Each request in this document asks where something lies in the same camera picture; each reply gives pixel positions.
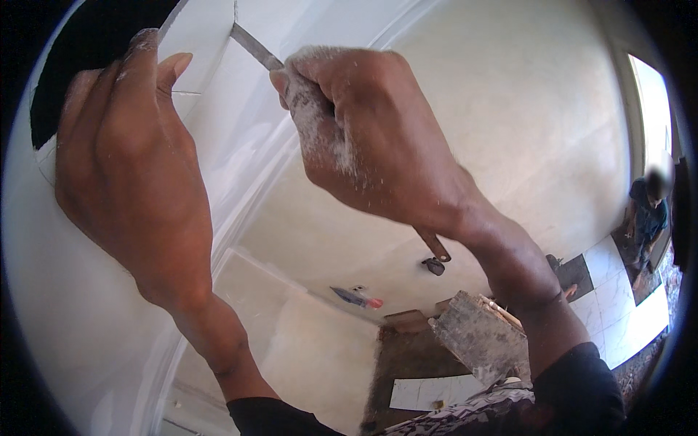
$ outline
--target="tool handle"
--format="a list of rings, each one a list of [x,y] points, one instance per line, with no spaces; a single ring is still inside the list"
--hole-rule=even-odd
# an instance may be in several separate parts
[[[412,227],[415,229],[420,238],[424,241],[429,250],[434,254],[434,257],[439,259],[441,262],[448,262],[451,260],[451,256],[446,251],[446,248],[442,245],[441,241],[438,240],[436,233],[431,230],[424,229],[423,227]]]

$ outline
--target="black sleeve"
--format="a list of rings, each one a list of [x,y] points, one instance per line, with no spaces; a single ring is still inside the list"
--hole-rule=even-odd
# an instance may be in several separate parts
[[[536,405],[554,411],[549,434],[606,435],[625,419],[618,382],[591,342],[579,344],[533,381]]]
[[[340,435],[315,415],[276,398],[240,398],[228,404],[230,417],[245,435]]]

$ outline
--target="wooden stick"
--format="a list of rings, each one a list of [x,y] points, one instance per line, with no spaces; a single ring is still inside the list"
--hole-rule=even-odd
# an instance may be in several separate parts
[[[520,330],[522,333],[524,333],[524,326],[521,325],[521,321],[519,321],[519,318],[502,309],[497,303],[495,303],[494,301],[482,294],[480,294],[480,299],[489,307],[493,308],[498,313],[500,313],[504,318],[506,318],[506,320],[509,323],[511,323],[517,330]]]

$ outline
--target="marble tile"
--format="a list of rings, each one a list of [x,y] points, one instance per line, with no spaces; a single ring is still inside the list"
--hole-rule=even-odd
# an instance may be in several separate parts
[[[437,401],[443,401],[446,406],[451,397],[451,379],[452,377],[423,379],[419,386],[417,410],[435,410],[434,403]]]
[[[448,378],[451,379],[451,396],[446,405],[464,403],[467,399],[485,389],[485,385],[480,383],[472,374]]]
[[[625,271],[621,254],[611,235],[584,252],[584,261],[594,288],[603,285],[619,271]]]
[[[629,332],[630,314],[604,329],[606,364],[613,369],[632,357],[635,352],[632,332]]]
[[[392,409],[417,410],[417,399],[422,379],[396,379],[390,396]]]
[[[606,361],[606,341],[604,340],[604,332],[600,331],[595,335],[591,335],[591,342],[596,344],[599,349],[599,356],[601,360]]]
[[[616,323],[635,309],[635,298],[625,269],[608,279],[594,292],[604,328]]]
[[[662,284],[631,313],[604,329],[609,368],[613,369],[633,357],[668,323],[667,294]]]
[[[590,336],[603,330],[599,303],[596,299],[596,291],[591,291],[581,298],[574,300],[570,303],[570,307],[572,311],[577,314],[579,319],[581,319],[582,323],[584,323]]]

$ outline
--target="trowel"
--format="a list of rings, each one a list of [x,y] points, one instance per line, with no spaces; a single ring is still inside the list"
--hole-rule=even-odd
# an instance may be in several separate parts
[[[247,52],[257,59],[268,71],[280,70],[283,68],[283,62],[279,61],[279,58],[274,56],[262,43],[256,40],[238,23],[232,25],[230,37],[236,40],[242,48],[247,50]],[[434,232],[423,228],[414,227],[414,229],[425,242],[426,246],[429,247],[436,259],[441,262],[448,262],[451,260],[451,256]]]

